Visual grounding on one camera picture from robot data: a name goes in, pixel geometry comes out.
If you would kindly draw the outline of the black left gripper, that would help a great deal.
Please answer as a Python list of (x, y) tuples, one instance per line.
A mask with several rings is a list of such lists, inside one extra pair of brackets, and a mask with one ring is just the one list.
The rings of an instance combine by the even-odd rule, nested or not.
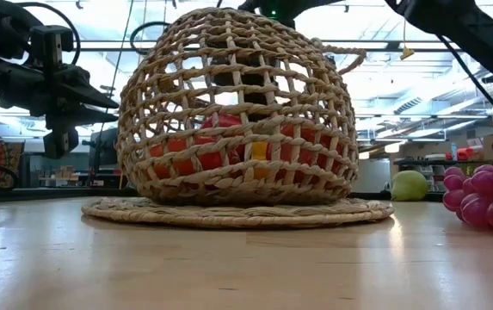
[(42, 89), (47, 93), (45, 153), (59, 159), (78, 144), (75, 126), (117, 121), (116, 115), (83, 109), (81, 102), (105, 109), (119, 104), (83, 80), (74, 65), (63, 61), (62, 53), (74, 47), (73, 32), (62, 26), (37, 26), (31, 30), (31, 47), (43, 73)]

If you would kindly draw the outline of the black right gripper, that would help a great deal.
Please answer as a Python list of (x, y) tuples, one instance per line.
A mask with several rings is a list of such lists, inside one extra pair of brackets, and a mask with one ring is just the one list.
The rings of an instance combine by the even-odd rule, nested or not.
[[(275, 20), (289, 28), (295, 28), (294, 19), (302, 12), (328, 5), (331, 3), (341, 2), (343, 0), (245, 0), (237, 8), (242, 11), (254, 13), (256, 9), (260, 10), (263, 16)], [(264, 85), (263, 75), (243, 74), (240, 76), (242, 84)], [(234, 77), (231, 72), (219, 73), (213, 77), (213, 82), (218, 86), (233, 86)], [(245, 101), (263, 106), (268, 105), (267, 98), (261, 93), (250, 93), (245, 95)], [(270, 116), (267, 112), (249, 113), (250, 121), (260, 121)]]

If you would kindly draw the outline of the bright red apple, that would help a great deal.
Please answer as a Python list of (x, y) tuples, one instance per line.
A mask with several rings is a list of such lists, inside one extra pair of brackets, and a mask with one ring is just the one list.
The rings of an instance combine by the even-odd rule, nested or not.
[[(224, 115), (224, 114), (219, 114), (218, 115), (218, 127), (232, 127), (235, 125), (240, 125), (241, 124), (241, 119), (237, 115)], [(201, 124), (200, 129), (205, 129), (213, 127), (213, 117), (209, 116), (207, 117)], [(206, 144), (206, 143), (211, 143), (211, 142), (216, 142), (218, 138), (214, 136), (200, 136), (196, 139), (197, 144)]]

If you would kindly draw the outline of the yellow bell pepper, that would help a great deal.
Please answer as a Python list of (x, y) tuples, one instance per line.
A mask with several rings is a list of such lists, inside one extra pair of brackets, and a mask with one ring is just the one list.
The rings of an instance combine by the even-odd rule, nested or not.
[[(252, 144), (252, 158), (255, 160), (267, 160), (270, 155), (270, 145), (268, 142), (257, 141)], [(255, 168), (254, 178), (261, 180), (269, 173), (268, 168)]]

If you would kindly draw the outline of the large red round fruit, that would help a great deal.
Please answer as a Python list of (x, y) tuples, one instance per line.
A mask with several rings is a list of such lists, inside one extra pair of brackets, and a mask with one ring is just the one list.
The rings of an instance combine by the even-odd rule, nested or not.
[[(281, 127), (280, 132), (286, 136), (293, 137), (294, 135), (294, 128), (293, 125), (284, 125)], [(305, 128), (302, 127), (300, 130), (300, 137), (303, 138), (304, 140), (307, 140), (308, 142), (313, 143), (315, 141), (315, 131), (310, 128)], [(328, 134), (322, 133), (319, 139), (319, 143), (323, 146), (326, 147), (327, 149), (330, 149), (330, 142), (331, 142), (331, 137)], [(281, 143), (280, 144), (280, 159), (286, 162), (291, 162), (292, 161), (292, 151), (293, 151), (293, 146), (290, 145), (289, 143)], [(269, 158), (271, 155), (271, 146), (268, 146), (268, 149), (266, 151), (266, 158)], [(309, 151), (306, 149), (300, 149), (299, 150), (299, 158), (297, 160), (298, 163), (300, 164), (310, 164), (312, 159), (314, 157), (314, 152)], [(325, 154), (319, 153), (317, 156), (317, 165), (323, 169), (326, 167), (327, 162), (329, 161), (329, 157)], [(342, 164), (338, 161), (334, 161), (333, 165), (331, 167), (331, 171), (333, 173), (337, 173), (339, 169), (341, 168)], [(276, 174), (276, 180), (283, 180), (287, 171), (286, 170), (279, 170)], [(296, 171), (294, 174), (294, 183), (302, 183), (305, 177), (305, 173), (301, 171)], [(316, 184), (319, 180), (319, 177), (312, 177), (310, 180), (310, 184)]]

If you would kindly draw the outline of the red orange round fruit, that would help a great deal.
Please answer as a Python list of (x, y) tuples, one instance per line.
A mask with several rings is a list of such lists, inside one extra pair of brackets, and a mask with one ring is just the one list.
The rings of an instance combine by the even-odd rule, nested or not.
[[(194, 143), (196, 145), (204, 145), (215, 141), (214, 137), (198, 137)], [(168, 150), (170, 152), (180, 152), (186, 148), (186, 140), (184, 139), (170, 139), (167, 143)], [(150, 154), (152, 157), (161, 157), (164, 155), (163, 146), (156, 144), (150, 148)], [(210, 152), (198, 155), (202, 169), (212, 170), (219, 168), (223, 165), (223, 157), (219, 152)], [(230, 164), (237, 164), (240, 161), (240, 154), (236, 150), (227, 152), (227, 158)], [(195, 173), (193, 162), (191, 159), (177, 160), (172, 162), (174, 170), (180, 176), (187, 176)], [(155, 164), (153, 170), (159, 179), (165, 179), (170, 177), (169, 168), (161, 164)]]

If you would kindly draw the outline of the black background machine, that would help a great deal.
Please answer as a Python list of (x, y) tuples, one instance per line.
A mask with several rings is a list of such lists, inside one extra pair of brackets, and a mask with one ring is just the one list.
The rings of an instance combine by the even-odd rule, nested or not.
[(88, 177), (85, 183), (88, 187), (119, 187), (120, 169), (117, 166), (116, 141), (116, 128), (92, 133), (89, 139), (82, 141), (82, 145), (89, 148)]

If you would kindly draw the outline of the background shelf with boxes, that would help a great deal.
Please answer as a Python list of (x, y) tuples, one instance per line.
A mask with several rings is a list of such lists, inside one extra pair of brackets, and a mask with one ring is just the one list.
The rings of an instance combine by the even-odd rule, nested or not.
[(87, 171), (75, 170), (72, 165), (62, 165), (57, 170), (42, 170), (38, 181), (39, 186), (47, 188), (84, 187), (88, 178)]

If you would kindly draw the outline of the round woven seagrass mat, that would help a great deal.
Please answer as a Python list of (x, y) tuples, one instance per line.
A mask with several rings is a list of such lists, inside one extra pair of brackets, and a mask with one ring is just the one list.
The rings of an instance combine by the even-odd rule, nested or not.
[(314, 206), (170, 206), (139, 197), (99, 197), (81, 207), (86, 216), (139, 224), (211, 229), (315, 228), (385, 220), (394, 207), (381, 201), (342, 199)]

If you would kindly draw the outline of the pale green pear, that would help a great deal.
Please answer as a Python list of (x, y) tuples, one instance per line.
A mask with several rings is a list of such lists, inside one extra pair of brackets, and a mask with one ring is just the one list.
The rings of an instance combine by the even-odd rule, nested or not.
[(391, 199), (397, 202), (421, 201), (428, 193), (428, 182), (416, 170), (398, 172), (391, 180)]

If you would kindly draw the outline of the dark background table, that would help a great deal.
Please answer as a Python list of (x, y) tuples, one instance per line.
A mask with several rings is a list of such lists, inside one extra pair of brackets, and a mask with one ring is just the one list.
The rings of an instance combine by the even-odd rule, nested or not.
[(400, 167), (411, 166), (429, 166), (429, 165), (443, 165), (443, 166), (468, 166), (468, 165), (481, 165), (485, 164), (484, 161), (459, 161), (459, 160), (417, 160), (417, 159), (399, 159), (393, 162), (394, 165)]

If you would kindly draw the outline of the red background item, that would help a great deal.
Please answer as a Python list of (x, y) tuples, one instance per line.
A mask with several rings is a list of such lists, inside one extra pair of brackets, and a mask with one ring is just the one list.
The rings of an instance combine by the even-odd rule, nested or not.
[(475, 151), (470, 147), (460, 148), (457, 149), (455, 152), (450, 151), (446, 153), (446, 160), (469, 161), (474, 159), (474, 157), (475, 157)]

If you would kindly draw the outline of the black aluminium table frame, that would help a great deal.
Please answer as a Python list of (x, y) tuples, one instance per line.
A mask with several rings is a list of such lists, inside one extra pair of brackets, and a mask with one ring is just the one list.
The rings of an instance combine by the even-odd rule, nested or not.
[(137, 196), (136, 189), (110, 188), (20, 188), (11, 191), (0, 191), (0, 202), (19, 202), (32, 200), (51, 200), (59, 198), (76, 198), (89, 196)]

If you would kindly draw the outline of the patterned red wall hanging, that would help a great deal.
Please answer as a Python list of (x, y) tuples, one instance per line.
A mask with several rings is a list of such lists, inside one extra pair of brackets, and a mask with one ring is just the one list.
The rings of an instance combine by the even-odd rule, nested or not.
[[(0, 141), (0, 166), (17, 173), (23, 148), (23, 142)], [(9, 174), (0, 171), (0, 187), (9, 187), (13, 184), (13, 178)]]

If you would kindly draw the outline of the woven seagrass handled basket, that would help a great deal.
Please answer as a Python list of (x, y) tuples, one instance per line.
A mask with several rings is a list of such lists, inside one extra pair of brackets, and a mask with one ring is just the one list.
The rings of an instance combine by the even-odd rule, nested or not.
[[(347, 196), (359, 172), (355, 114), (342, 70), (330, 61), (334, 47), (309, 39), (263, 15), (231, 8), (195, 9), (177, 18), (140, 62), (120, 95), (116, 151), (120, 168), (140, 195), (157, 202), (220, 204), (327, 203)], [(218, 86), (213, 77), (231, 72), (235, 84)], [(264, 85), (242, 84), (243, 74), (263, 75)], [(245, 101), (261, 93), (263, 106)], [(249, 113), (270, 116), (250, 121)], [(218, 127), (218, 115), (237, 115), (240, 125)], [(213, 117), (213, 127), (200, 129)], [(293, 137), (280, 132), (293, 125)], [(300, 137), (302, 127), (315, 131), (313, 143)], [(322, 133), (331, 137), (330, 149), (319, 143)], [(216, 142), (196, 145), (200, 136)], [(170, 152), (170, 139), (186, 140), (186, 148)], [(267, 160), (252, 158), (252, 144), (268, 142)], [(292, 161), (280, 159), (280, 144), (293, 146)], [(163, 146), (164, 155), (152, 157), (150, 148)], [(314, 152), (310, 164), (300, 164), (299, 150)], [(230, 164), (227, 152), (240, 154)], [(198, 155), (219, 152), (223, 165), (203, 170)], [(329, 157), (317, 165), (319, 153)], [(180, 176), (175, 160), (191, 159), (195, 173)], [(331, 171), (334, 161), (342, 164)], [(159, 179), (153, 167), (169, 168), (170, 177)], [(255, 168), (268, 175), (254, 178)], [(283, 180), (276, 180), (286, 170)], [(296, 171), (305, 173), (294, 183)], [(310, 184), (312, 177), (319, 177)]]

